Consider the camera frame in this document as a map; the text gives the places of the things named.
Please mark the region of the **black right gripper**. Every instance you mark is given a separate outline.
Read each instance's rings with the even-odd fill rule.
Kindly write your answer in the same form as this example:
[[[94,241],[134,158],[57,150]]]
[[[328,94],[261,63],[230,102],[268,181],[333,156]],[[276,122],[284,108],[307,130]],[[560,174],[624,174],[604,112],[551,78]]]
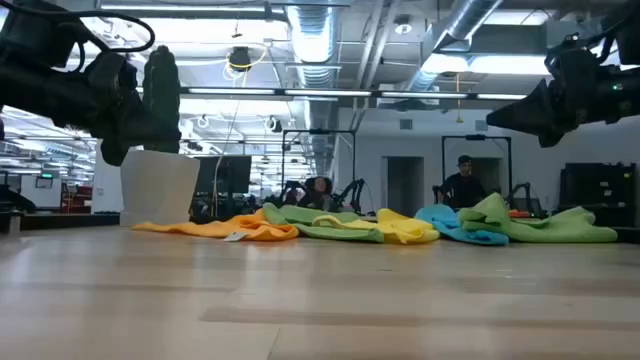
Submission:
[[[525,98],[491,112],[488,125],[534,135],[549,148],[563,131],[640,115],[640,65],[607,65],[586,39],[570,34],[549,51],[545,66],[552,76],[548,85],[540,80]]]

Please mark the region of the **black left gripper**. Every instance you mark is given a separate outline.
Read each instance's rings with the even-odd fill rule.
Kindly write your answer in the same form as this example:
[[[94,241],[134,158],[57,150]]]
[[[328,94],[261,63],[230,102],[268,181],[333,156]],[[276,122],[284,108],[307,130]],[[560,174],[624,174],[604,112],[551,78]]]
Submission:
[[[0,56],[0,107],[8,105],[74,126],[100,138],[102,157],[123,163],[135,146],[170,145],[176,127],[154,115],[137,90],[137,69],[125,56],[103,52],[83,75],[61,73],[16,54]]]

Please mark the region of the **light green microfiber towel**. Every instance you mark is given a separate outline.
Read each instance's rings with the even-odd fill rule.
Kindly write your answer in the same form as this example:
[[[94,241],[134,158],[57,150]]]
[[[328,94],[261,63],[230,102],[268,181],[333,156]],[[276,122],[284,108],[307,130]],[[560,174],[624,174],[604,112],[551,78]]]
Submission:
[[[524,243],[591,244],[614,243],[618,239],[615,230],[596,226],[595,214],[580,206],[545,219],[511,218],[499,194],[491,194],[473,207],[460,209],[458,218],[466,231],[499,233]]]

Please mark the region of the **blue microfiber towel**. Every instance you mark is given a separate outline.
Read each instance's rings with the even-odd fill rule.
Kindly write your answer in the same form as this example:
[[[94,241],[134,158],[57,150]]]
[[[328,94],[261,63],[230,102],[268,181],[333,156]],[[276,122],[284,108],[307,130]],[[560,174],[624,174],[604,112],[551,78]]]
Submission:
[[[447,205],[425,206],[416,212],[415,218],[431,223],[442,237],[449,240],[483,246],[506,246],[509,244],[509,238],[504,234],[485,230],[464,230],[457,213]]]

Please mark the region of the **yellow microfiber towel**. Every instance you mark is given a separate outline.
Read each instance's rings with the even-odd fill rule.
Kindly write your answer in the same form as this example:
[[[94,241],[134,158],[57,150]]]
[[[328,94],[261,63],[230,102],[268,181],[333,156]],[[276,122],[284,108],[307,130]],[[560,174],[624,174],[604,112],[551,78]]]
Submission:
[[[374,243],[418,245],[431,243],[440,238],[439,231],[431,223],[406,217],[387,208],[377,212],[375,222],[361,218],[340,220],[337,215],[322,215],[316,217],[312,225],[339,231],[348,239]]]

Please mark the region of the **orange microfiber towel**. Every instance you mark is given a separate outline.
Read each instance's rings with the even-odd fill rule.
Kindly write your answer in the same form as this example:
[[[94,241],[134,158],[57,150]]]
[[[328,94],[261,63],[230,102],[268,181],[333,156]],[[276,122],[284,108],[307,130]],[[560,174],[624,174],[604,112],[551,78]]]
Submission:
[[[235,236],[237,241],[259,242],[291,240],[297,238],[299,235],[299,230],[294,225],[274,225],[269,223],[262,209],[254,214],[234,216],[227,221],[213,221],[207,224],[185,222],[169,225],[145,222],[134,225],[132,229],[136,231],[177,233],[224,240]]]

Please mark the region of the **dark green microfiber towel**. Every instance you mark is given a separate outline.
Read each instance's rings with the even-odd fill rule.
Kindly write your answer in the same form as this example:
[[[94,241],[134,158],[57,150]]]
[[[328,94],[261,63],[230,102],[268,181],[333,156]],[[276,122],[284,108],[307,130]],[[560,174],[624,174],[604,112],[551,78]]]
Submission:
[[[375,225],[347,227],[348,223],[360,221],[360,217],[352,212],[325,212],[294,205],[277,207],[272,203],[265,203],[262,210],[270,224],[293,225],[303,237],[373,244],[384,242],[383,232]]]

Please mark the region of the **green cactus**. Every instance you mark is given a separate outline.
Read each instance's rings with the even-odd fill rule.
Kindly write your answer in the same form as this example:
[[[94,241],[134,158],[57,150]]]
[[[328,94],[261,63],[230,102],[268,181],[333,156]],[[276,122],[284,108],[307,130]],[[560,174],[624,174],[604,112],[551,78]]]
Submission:
[[[174,137],[145,144],[145,150],[179,153],[180,89],[181,83],[175,56],[167,46],[160,45],[151,52],[144,67],[142,101],[150,111],[156,128],[168,130],[174,134]]]

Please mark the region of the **white hexagonal plant pot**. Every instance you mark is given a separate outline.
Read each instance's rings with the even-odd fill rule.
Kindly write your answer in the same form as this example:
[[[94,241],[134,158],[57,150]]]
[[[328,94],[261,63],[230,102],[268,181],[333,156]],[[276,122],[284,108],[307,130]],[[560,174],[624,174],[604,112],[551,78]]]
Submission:
[[[157,151],[130,151],[121,167],[120,225],[187,222],[200,161]]]

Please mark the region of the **black shelf cabinet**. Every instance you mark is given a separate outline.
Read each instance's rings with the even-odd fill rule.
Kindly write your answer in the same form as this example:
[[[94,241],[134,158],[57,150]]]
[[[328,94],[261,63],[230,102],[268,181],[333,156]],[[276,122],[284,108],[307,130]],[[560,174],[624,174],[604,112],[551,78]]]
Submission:
[[[566,163],[557,210],[582,207],[595,215],[598,226],[634,227],[636,185],[635,163]]]

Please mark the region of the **person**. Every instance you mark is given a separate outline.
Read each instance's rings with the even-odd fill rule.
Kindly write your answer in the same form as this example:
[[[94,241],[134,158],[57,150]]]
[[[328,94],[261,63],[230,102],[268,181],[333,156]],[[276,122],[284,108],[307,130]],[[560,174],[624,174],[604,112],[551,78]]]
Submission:
[[[332,181],[323,176],[309,178],[304,183],[304,196],[298,206],[328,211],[332,205]]]
[[[437,199],[452,208],[473,207],[487,196],[480,180],[473,175],[472,158],[458,158],[458,172],[448,176],[439,187]]]

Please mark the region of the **black computer monitor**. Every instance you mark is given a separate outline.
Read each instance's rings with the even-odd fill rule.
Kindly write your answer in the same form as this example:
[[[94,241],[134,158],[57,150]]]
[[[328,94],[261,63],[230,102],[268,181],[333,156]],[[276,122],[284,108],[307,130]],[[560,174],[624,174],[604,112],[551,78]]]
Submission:
[[[252,158],[250,156],[200,157],[195,193],[245,194],[249,192]]]

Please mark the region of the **black metal frame stand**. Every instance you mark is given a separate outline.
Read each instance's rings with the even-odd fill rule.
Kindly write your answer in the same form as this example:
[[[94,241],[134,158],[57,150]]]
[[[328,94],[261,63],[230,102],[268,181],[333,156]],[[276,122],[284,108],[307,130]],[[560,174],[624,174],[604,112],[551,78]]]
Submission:
[[[487,195],[498,193],[506,196],[513,180],[512,139],[508,136],[482,134],[445,135],[440,140],[442,182],[458,172],[458,158],[472,158],[473,175],[477,177]],[[434,189],[437,203],[438,190]]]
[[[285,181],[285,155],[288,151],[287,147],[289,143],[295,144],[297,142],[297,138],[301,135],[311,135],[311,136],[328,136],[328,135],[342,135],[349,134],[352,137],[352,142],[346,142],[347,145],[351,146],[351,159],[352,159],[352,180],[356,180],[356,159],[355,155],[357,154],[357,142],[356,142],[356,134],[357,132],[354,130],[337,130],[337,129],[322,129],[322,128],[311,128],[311,129],[284,129],[282,131],[282,138],[280,143],[281,150],[281,197],[285,195],[286,181]]]

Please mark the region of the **silver smooth ceiling duct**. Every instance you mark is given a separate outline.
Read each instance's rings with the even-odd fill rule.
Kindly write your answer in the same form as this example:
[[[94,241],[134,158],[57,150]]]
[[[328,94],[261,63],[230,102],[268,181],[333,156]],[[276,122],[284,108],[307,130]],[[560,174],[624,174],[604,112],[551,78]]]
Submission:
[[[440,74],[453,72],[453,66],[461,62],[438,51],[452,46],[456,52],[468,52],[473,35],[502,2],[455,0],[449,16],[427,28],[420,47],[423,62],[404,89],[411,92],[427,91]]]

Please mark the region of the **silver ribbed ceiling duct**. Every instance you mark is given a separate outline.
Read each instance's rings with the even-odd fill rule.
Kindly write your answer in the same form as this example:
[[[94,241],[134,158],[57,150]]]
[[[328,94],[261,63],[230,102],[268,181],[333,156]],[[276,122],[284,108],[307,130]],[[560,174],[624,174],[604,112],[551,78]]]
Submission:
[[[332,88],[337,70],[327,66],[334,58],[337,46],[337,15],[332,7],[289,6],[291,43],[300,84],[304,88]]]

